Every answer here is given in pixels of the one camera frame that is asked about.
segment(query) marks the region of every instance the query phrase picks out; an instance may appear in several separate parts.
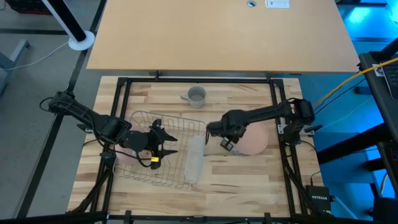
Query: wire dish rack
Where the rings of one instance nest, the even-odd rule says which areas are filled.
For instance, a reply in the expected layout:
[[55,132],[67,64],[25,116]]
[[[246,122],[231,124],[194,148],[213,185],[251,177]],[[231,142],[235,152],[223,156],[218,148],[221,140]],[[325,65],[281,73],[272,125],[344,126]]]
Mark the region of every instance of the wire dish rack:
[[[176,142],[165,141],[164,149],[176,150],[175,154],[165,156],[162,165],[156,170],[150,167],[123,164],[116,159],[113,173],[117,177],[141,180],[154,185],[174,187],[190,190],[192,184],[197,183],[203,167],[203,151],[205,148],[206,124],[193,119],[179,118],[162,114],[136,111],[131,115],[130,123],[149,131],[149,126],[156,119],[162,120],[162,127],[166,133],[178,139]],[[203,138],[203,144],[197,144],[197,138]]]

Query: concrete floor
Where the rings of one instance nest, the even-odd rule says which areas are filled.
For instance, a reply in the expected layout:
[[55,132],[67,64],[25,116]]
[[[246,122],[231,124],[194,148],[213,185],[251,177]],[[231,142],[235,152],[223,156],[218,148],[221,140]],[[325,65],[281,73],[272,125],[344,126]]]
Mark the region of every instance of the concrete floor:
[[[79,23],[85,29],[89,29],[100,0],[65,1]],[[387,38],[388,40],[398,36],[398,3],[395,0],[389,2],[390,5],[387,8],[340,7],[347,30],[353,40],[360,40],[363,37],[380,40]],[[2,28],[61,30],[52,16],[18,14],[9,7],[0,11],[0,21],[0,31]],[[19,39],[27,39],[31,44],[31,47],[23,54],[20,65],[42,58],[68,40],[64,35],[21,35],[0,32],[0,52],[9,55]],[[364,42],[354,44],[359,53],[385,45],[385,43]],[[0,157],[0,175],[5,177],[0,182],[0,198],[2,199],[0,219],[11,218],[15,215],[53,120],[51,114],[39,110],[38,103],[43,98],[54,95],[56,91],[66,89],[78,57],[79,52],[74,52],[65,46],[36,65],[16,70],[0,96],[0,142],[3,152],[3,156]],[[80,72],[74,92],[77,100],[90,108],[94,104],[101,76],[146,75],[135,72],[89,71],[85,69],[87,59],[88,57]],[[263,76],[263,74],[235,73],[196,73],[196,75]],[[322,77],[322,80],[315,75],[299,77],[304,97],[317,101],[326,91],[346,78],[345,76]],[[360,102],[363,100],[362,97],[348,95],[341,99],[341,103],[350,105],[352,100]],[[360,117],[361,114],[369,114],[369,110],[374,110],[374,107],[374,102],[369,102],[364,107],[365,109],[360,108],[350,118],[357,118],[354,122],[360,123],[360,118],[363,118]],[[322,114],[320,113],[317,122],[321,124],[334,122],[351,110],[352,108],[347,107],[346,111],[336,114],[332,108],[328,108]],[[76,124],[74,119],[64,119],[29,216],[59,214],[65,211],[81,155],[81,145],[85,138],[85,134],[76,128]],[[353,124],[346,127],[347,132],[362,129]],[[331,126],[328,131],[341,131],[337,130],[339,126],[340,124]]]

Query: ceramic cup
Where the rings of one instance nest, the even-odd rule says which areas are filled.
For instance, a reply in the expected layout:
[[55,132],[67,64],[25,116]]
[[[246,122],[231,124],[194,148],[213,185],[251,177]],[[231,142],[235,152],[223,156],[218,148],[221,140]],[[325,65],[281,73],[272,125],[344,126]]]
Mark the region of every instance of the ceramic cup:
[[193,108],[201,108],[206,103],[206,90],[200,86],[193,86],[188,93],[180,96],[181,99],[189,102]]

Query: wooden cutting surface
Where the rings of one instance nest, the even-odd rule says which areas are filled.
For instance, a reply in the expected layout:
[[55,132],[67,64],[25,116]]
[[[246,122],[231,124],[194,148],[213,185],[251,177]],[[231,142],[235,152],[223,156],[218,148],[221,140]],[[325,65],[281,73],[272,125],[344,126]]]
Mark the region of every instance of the wooden cutting surface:
[[[117,77],[103,77],[94,110],[109,114]],[[299,80],[285,78],[286,97],[302,98]],[[207,104],[193,109],[182,101],[180,94],[191,86],[206,89]],[[118,113],[120,114],[122,89]],[[251,110],[272,104],[269,85],[228,83],[139,83],[131,86],[126,118],[137,110],[160,113],[204,122],[220,120],[231,109]],[[210,138],[205,148],[203,171],[191,190],[154,186],[138,180],[115,177],[109,212],[135,215],[208,215],[261,217],[270,212],[273,217],[288,217],[289,208],[282,172],[275,121],[266,121],[269,145],[260,155],[235,156],[219,146],[220,138]],[[92,140],[87,135],[86,141]],[[304,137],[310,143],[312,138]],[[68,209],[75,208],[95,184],[102,148],[93,142],[83,148]],[[311,174],[319,171],[317,155],[308,144],[297,146],[303,184],[310,183]],[[315,185],[323,185],[319,174]],[[297,189],[293,187],[296,211],[300,211]],[[99,199],[101,208],[104,188]]]
[[109,0],[87,68],[355,73],[335,0]]

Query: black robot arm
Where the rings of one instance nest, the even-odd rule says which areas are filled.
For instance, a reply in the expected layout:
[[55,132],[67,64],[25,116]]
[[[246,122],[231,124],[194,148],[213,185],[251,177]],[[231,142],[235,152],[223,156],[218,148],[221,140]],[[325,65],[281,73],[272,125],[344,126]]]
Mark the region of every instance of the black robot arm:
[[131,131],[132,124],[124,119],[109,115],[98,114],[75,100],[75,95],[70,91],[59,91],[49,101],[49,112],[62,115],[70,115],[93,130],[95,137],[101,142],[119,144],[121,147],[132,149],[136,153],[136,159],[141,162],[138,152],[148,150],[152,157],[159,158],[158,162],[151,162],[151,169],[158,169],[161,158],[176,151],[163,149],[164,141],[177,141],[161,128],[162,120],[157,119],[149,127],[150,131],[142,133]]
[[315,115],[310,102],[291,98],[276,106],[251,111],[230,110],[223,115],[221,121],[210,122],[207,130],[212,136],[227,138],[228,141],[238,143],[247,125],[275,118],[291,120],[291,123],[284,128],[284,141],[294,146],[300,143],[301,129],[304,125],[311,124],[315,120]]

